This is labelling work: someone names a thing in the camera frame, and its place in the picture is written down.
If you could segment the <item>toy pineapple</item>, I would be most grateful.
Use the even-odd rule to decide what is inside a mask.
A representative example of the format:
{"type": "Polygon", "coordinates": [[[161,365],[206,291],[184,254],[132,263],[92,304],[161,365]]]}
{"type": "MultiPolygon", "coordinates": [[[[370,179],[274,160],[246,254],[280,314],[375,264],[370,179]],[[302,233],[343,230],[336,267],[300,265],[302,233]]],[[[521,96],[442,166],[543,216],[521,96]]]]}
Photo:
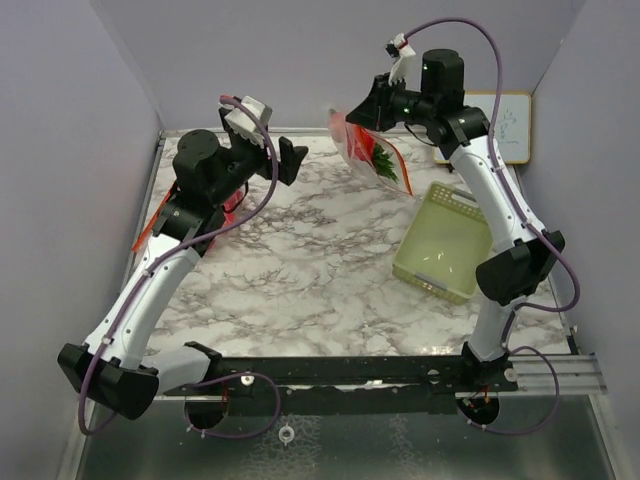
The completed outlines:
{"type": "Polygon", "coordinates": [[[398,182],[394,162],[391,160],[390,154],[381,145],[376,144],[374,146],[371,159],[378,176],[390,179],[395,183],[398,182]]]}

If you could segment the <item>red bell pepper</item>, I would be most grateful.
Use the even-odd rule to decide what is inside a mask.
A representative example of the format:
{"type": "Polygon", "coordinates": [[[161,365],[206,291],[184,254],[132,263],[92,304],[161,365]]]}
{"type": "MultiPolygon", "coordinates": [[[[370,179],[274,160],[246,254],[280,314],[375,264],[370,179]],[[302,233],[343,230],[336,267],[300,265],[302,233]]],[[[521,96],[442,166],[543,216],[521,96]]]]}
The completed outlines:
{"type": "Polygon", "coordinates": [[[371,162],[375,138],[370,132],[358,125],[346,124],[347,152],[350,158],[371,162]]]}

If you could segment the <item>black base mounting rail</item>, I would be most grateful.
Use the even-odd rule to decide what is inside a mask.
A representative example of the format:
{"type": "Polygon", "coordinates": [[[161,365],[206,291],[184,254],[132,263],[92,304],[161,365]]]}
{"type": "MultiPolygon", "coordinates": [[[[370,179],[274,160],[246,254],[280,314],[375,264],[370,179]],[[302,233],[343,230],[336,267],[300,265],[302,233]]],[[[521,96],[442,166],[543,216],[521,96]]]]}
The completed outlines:
{"type": "Polygon", "coordinates": [[[185,385],[169,396],[226,399],[233,415],[269,415],[275,394],[259,376],[273,380],[281,395],[284,415],[364,415],[426,412],[454,414],[455,395],[515,392],[517,381],[505,372],[513,367],[498,360],[488,368],[475,367],[459,355],[356,357],[219,357],[205,378],[249,375],[220,385],[185,385]]]}

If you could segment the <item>pale green plastic basket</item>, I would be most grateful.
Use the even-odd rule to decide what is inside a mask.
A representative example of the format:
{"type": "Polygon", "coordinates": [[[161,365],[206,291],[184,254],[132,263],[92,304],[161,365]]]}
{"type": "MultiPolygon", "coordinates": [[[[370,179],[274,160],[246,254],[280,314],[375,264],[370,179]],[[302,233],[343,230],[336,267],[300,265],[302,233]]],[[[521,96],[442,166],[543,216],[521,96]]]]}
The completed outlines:
{"type": "Polygon", "coordinates": [[[430,184],[393,259],[392,274],[454,305],[476,293],[475,271],[490,256],[492,235],[472,195],[430,184]]]}

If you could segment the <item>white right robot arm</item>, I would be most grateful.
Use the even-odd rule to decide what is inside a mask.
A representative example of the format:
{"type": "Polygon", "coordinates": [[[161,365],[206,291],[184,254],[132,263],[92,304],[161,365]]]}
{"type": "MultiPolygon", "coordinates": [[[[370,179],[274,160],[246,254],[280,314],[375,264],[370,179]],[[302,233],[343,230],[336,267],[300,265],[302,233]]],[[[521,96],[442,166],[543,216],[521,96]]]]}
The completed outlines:
{"type": "Polygon", "coordinates": [[[391,70],[375,76],[369,94],[346,120],[376,132],[399,123],[424,127],[430,142],[465,181],[487,221],[494,254],[476,269],[483,303],[463,347],[469,360],[459,367],[461,383],[481,391],[495,379],[493,365],[507,357],[517,310],[548,277],[565,239],[533,213],[499,154],[484,111],[466,104],[461,56],[450,49],[425,52],[420,88],[413,91],[405,81],[413,49],[408,45],[387,49],[394,60],[391,70]]]}

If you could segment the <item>clear orange-zipper zip bag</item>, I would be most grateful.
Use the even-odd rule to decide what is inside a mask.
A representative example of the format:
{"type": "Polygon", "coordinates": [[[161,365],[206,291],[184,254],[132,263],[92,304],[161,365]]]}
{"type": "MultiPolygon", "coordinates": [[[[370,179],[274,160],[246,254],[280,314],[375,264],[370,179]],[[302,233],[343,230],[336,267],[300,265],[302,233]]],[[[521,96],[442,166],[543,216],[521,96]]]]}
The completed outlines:
{"type": "Polygon", "coordinates": [[[198,207],[184,194],[175,180],[132,247],[140,252],[150,236],[164,234],[187,241],[233,223],[249,192],[249,184],[238,189],[222,206],[198,207]]]}

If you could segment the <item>small framed whiteboard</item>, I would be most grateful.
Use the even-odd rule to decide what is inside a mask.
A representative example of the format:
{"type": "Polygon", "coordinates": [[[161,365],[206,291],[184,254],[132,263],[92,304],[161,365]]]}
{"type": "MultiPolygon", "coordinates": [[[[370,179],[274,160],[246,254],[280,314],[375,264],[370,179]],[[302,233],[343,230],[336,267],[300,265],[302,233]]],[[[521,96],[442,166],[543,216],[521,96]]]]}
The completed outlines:
{"type": "MultiPolygon", "coordinates": [[[[483,110],[490,120],[495,94],[488,91],[472,91],[465,95],[465,104],[483,110]]],[[[532,98],[525,92],[502,93],[495,126],[495,139],[499,152],[507,165],[524,165],[531,157],[532,98]]],[[[433,160],[447,164],[439,150],[434,149],[433,160]]]]}

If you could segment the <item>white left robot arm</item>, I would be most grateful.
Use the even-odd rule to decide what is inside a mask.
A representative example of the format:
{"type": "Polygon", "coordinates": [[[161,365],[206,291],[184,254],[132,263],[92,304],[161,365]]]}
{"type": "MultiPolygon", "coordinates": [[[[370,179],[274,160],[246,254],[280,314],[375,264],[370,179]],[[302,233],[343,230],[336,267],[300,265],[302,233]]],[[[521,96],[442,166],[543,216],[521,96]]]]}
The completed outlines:
{"type": "Polygon", "coordinates": [[[217,352],[188,342],[168,354],[149,356],[147,344],[169,300],[214,242],[235,204],[259,175],[291,185],[309,149],[288,138],[269,153],[251,120],[233,109],[219,111],[230,144],[215,133],[192,130],[177,143],[176,176],[151,227],[141,260],[111,310],[80,345],[67,343],[58,363],[82,400],[91,399],[129,420],[139,418],[155,396],[189,385],[206,395],[220,385],[217,352]]]}

